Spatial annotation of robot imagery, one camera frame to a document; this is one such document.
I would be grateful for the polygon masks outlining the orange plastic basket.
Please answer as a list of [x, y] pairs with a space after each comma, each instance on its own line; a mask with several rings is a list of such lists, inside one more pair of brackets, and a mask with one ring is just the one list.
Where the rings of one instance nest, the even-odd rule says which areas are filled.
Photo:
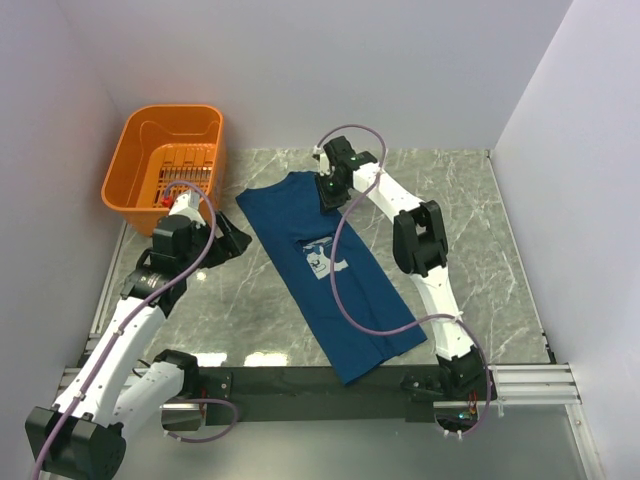
[[127, 120], [102, 185], [104, 204], [149, 237], [168, 212], [164, 190], [197, 185], [218, 208], [227, 164], [223, 114], [208, 105], [151, 105]]

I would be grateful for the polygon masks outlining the blue t shirt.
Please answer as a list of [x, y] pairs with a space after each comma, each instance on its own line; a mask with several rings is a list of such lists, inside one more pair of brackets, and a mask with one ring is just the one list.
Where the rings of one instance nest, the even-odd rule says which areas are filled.
[[322, 213], [311, 172], [247, 189], [236, 202], [343, 384], [426, 341], [365, 243]]

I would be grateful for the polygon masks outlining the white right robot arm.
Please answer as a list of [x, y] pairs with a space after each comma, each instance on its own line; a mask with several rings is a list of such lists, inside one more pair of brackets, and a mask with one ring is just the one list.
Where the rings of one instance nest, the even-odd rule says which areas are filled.
[[330, 253], [330, 285], [345, 319], [374, 336], [392, 336], [421, 323], [432, 325], [443, 395], [467, 400], [484, 391], [492, 396], [492, 378], [486, 355], [462, 320], [451, 287], [448, 239], [439, 204], [419, 199], [384, 169], [384, 161], [368, 151], [356, 152], [343, 136], [324, 136], [313, 149], [318, 161], [314, 179], [324, 213], [347, 205], [346, 214], [364, 199], [381, 210], [392, 224], [392, 254], [397, 267], [413, 282], [427, 316], [392, 330], [373, 330], [358, 324], [346, 311], [338, 293], [335, 257], [346, 225], [341, 219]]

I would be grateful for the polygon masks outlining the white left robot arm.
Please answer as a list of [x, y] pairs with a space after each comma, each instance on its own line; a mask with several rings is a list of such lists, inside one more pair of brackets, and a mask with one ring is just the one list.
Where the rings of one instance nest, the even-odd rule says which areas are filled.
[[195, 356], [174, 350], [158, 354], [142, 377], [132, 370], [186, 293], [188, 277], [242, 255], [251, 243], [218, 213], [212, 225], [185, 214], [162, 218], [150, 246], [126, 277], [108, 328], [75, 379], [49, 408], [34, 408], [25, 431], [35, 466], [71, 479], [111, 479], [128, 441], [163, 405], [193, 403], [197, 419], [208, 405], [230, 407], [228, 391], [209, 398]]

